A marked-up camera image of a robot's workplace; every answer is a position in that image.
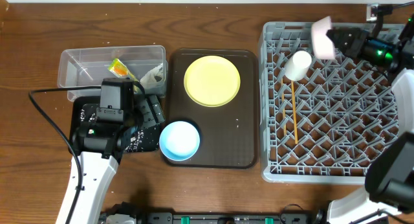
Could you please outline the pink bowl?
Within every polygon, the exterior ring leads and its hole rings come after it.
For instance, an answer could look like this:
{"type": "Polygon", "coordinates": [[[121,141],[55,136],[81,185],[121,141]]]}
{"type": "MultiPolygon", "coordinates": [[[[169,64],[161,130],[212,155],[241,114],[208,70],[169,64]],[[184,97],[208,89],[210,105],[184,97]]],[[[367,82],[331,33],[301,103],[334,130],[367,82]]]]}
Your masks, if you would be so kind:
{"type": "Polygon", "coordinates": [[[332,29],[331,17],[327,16],[311,26],[312,49],[315,57],[320,60],[335,59],[335,49],[333,42],[326,33],[332,29]]]}

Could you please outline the wooden chopstick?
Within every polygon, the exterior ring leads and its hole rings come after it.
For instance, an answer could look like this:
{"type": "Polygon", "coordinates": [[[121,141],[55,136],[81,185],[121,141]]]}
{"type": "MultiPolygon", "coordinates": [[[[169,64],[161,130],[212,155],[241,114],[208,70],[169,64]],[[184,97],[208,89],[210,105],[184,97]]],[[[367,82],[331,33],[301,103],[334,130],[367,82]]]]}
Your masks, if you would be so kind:
{"type": "Polygon", "coordinates": [[[298,144],[298,127],[297,127],[297,118],[296,118],[296,97],[295,97],[295,90],[294,90],[294,81],[291,80],[290,83],[291,91],[292,91],[292,118],[294,123],[294,142],[298,144]]]}
{"type": "MultiPolygon", "coordinates": [[[[284,80],[283,80],[283,78],[281,79],[281,88],[284,86],[284,80]]],[[[283,90],[282,91],[282,94],[281,94],[281,100],[282,100],[282,102],[284,102],[285,101],[285,90],[283,90]]],[[[282,116],[283,116],[283,119],[285,119],[286,118],[286,113],[285,113],[285,107],[283,107],[283,110],[282,110],[282,116]]],[[[286,123],[285,123],[285,125],[283,126],[283,135],[284,136],[286,136],[287,135],[287,126],[286,126],[286,123]]]]}

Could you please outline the light blue bowl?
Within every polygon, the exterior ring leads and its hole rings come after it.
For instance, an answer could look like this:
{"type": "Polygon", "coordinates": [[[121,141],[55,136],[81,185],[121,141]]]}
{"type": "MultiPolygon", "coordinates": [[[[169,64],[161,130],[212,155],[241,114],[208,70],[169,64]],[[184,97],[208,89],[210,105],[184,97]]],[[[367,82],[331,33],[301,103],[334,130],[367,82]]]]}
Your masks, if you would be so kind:
{"type": "Polygon", "coordinates": [[[172,161],[185,161],[191,158],[199,149],[200,143],[199,131],[186,121],[168,124],[159,138],[162,154],[172,161]]]}

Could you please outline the yellow snack wrapper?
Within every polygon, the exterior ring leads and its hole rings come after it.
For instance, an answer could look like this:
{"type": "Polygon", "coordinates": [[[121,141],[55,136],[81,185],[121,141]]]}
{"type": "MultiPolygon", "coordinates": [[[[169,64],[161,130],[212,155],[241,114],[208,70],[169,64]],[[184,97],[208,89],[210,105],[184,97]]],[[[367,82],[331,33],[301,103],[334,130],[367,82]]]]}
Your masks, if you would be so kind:
{"type": "Polygon", "coordinates": [[[112,61],[108,70],[117,78],[129,78],[131,80],[137,81],[134,74],[118,58],[112,61]]]}

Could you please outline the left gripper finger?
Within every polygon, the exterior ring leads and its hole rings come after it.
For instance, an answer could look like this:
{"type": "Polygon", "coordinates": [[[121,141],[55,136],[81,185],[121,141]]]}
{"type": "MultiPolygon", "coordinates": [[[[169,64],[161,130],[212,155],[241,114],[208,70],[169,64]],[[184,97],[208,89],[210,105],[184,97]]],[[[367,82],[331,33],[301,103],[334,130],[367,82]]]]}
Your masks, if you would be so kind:
{"type": "Polygon", "coordinates": [[[141,112],[143,116],[143,123],[141,129],[148,129],[156,125],[152,103],[149,98],[145,98],[139,101],[138,110],[141,112]]]}
{"type": "Polygon", "coordinates": [[[150,95],[148,98],[150,102],[150,109],[151,109],[151,112],[153,113],[155,122],[157,124],[163,123],[165,121],[165,117],[164,117],[157,95],[150,95]]]}

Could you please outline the yellow plate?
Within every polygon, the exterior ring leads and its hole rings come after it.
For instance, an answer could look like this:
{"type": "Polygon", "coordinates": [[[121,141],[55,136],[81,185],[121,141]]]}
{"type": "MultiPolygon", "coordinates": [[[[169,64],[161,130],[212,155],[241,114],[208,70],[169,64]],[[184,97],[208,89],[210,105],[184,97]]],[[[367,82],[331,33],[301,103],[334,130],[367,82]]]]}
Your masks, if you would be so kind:
{"type": "Polygon", "coordinates": [[[203,56],[184,73],[186,94],[197,104],[219,107],[232,101],[241,86],[237,67],[222,56],[203,56]]]}

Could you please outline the cream paper cup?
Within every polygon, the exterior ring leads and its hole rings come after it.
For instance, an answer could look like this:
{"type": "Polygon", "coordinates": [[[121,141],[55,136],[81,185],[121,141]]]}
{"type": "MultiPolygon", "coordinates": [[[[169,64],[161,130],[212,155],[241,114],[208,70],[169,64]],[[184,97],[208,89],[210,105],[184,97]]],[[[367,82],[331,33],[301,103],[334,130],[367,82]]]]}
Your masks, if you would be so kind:
{"type": "Polygon", "coordinates": [[[304,50],[295,52],[285,64],[285,76],[291,81],[303,79],[311,66],[312,57],[304,50]]]}

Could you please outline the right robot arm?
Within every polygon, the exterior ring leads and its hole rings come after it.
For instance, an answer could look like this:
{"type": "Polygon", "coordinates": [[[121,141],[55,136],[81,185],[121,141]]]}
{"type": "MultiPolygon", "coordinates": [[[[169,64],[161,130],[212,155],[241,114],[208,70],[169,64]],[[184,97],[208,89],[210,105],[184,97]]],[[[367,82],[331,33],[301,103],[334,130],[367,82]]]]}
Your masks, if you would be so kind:
{"type": "Polygon", "coordinates": [[[387,72],[397,103],[398,138],[370,165],[364,187],[331,201],[327,223],[371,223],[413,212],[413,20],[396,44],[360,28],[329,29],[326,36],[345,56],[365,60],[387,72]]]}

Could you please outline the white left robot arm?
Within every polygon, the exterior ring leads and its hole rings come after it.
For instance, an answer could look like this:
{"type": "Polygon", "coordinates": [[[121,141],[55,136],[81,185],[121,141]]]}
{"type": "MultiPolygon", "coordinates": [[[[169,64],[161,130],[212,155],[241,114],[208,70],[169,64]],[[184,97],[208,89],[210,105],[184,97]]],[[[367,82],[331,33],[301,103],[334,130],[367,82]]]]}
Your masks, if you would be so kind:
{"type": "Polygon", "coordinates": [[[73,155],[71,179],[57,223],[96,223],[107,189],[131,137],[144,125],[136,107],[145,89],[130,78],[106,78],[99,86],[100,104],[90,112],[69,142],[73,155]]]}

